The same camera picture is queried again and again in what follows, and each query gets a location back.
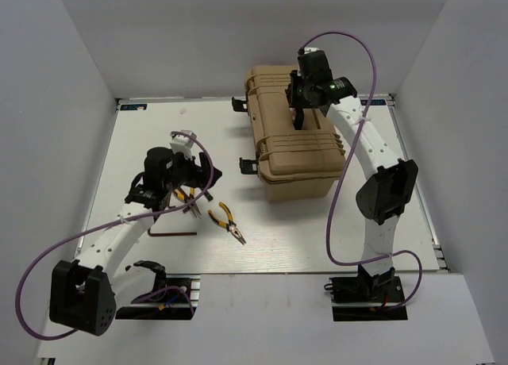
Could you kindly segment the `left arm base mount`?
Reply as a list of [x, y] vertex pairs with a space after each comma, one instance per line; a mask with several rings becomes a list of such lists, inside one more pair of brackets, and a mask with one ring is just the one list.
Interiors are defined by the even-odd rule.
[[172, 286], [146, 301], [136, 302], [119, 309], [119, 321], [190, 321], [198, 308], [200, 275], [168, 275], [160, 286]]

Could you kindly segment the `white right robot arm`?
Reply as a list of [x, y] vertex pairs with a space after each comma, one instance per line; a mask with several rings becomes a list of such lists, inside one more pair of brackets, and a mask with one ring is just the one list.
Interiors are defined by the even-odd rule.
[[402, 306], [406, 298], [396, 294], [394, 235], [409, 203], [417, 164], [396, 155], [365, 115], [356, 88], [345, 77], [336, 78], [326, 54], [318, 48], [300, 48], [298, 69], [291, 72], [287, 99], [292, 108], [320, 110], [343, 135], [364, 172], [364, 185], [356, 204], [364, 217], [364, 249], [355, 262], [357, 276], [331, 282], [337, 303], [370, 302], [374, 310]]

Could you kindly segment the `tan plastic toolbox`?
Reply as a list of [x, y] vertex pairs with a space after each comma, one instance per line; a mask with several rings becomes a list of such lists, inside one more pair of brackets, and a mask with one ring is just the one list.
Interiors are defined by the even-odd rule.
[[286, 89], [295, 66], [257, 65], [245, 76], [257, 177], [269, 202], [325, 197], [343, 171], [345, 149], [319, 109], [304, 109], [300, 129]]

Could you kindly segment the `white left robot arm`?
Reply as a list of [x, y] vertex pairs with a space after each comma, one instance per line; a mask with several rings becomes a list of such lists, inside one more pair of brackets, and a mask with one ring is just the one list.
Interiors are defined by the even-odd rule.
[[148, 150], [144, 170], [129, 189], [118, 223], [107, 227], [73, 261], [59, 261], [52, 271], [49, 318], [69, 328], [101, 336], [117, 311], [146, 296], [158, 301], [167, 293], [163, 265], [147, 259], [126, 269], [121, 263], [134, 244], [168, 208], [173, 190], [188, 186], [206, 190], [222, 176], [206, 154], [188, 150]]

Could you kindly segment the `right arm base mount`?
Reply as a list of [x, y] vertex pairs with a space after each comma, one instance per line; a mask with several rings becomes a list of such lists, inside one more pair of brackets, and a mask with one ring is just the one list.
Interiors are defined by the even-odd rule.
[[393, 306], [405, 300], [398, 276], [372, 294], [363, 292], [356, 277], [334, 277], [324, 285], [332, 302], [335, 322], [407, 321], [406, 307]]

